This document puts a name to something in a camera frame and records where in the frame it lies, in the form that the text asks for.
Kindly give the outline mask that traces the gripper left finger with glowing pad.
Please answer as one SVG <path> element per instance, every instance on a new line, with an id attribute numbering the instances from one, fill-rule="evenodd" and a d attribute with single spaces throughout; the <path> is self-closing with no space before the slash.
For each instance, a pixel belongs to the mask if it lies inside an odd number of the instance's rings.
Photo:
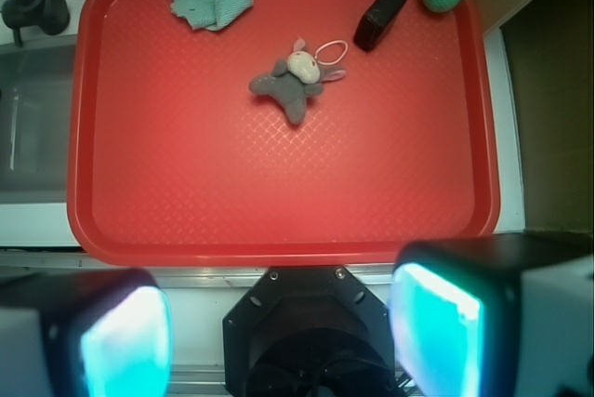
<path id="1" fill-rule="evenodd" d="M 4 396 L 164 396 L 172 361 L 168 299 L 147 271 L 1 281 Z"/>

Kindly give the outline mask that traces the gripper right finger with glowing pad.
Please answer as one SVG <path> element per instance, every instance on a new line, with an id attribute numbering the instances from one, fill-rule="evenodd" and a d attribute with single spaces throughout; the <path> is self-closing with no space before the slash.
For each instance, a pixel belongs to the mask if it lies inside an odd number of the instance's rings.
<path id="1" fill-rule="evenodd" d="M 511 232 L 416 241 L 396 259 L 397 362 L 426 396 L 590 396 L 594 240 Z"/>

